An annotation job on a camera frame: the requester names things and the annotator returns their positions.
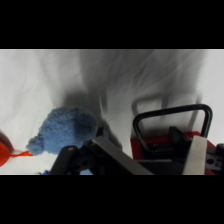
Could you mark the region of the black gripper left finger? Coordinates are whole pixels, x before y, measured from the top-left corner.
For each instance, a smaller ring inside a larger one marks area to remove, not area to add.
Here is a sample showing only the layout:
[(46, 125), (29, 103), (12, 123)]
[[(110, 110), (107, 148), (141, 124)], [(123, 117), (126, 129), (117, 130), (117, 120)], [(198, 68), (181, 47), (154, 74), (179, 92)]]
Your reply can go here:
[(89, 171), (93, 175), (152, 175), (137, 161), (100, 136), (87, 141), (80, 149), (64, 147), (56, 158), (51, 175), (79, 175)]

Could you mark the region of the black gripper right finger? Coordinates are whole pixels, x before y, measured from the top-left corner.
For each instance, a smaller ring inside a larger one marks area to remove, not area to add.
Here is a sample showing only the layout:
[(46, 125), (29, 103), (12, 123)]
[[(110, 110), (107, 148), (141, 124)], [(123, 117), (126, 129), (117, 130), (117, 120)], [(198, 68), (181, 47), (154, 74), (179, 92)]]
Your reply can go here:
[(224, 143), (209, 147), (206, 137), (189, 138), (176, 127), (169, 129), (168, 139), (175, 155), (184, 160), (183, 175), (224, 175)]

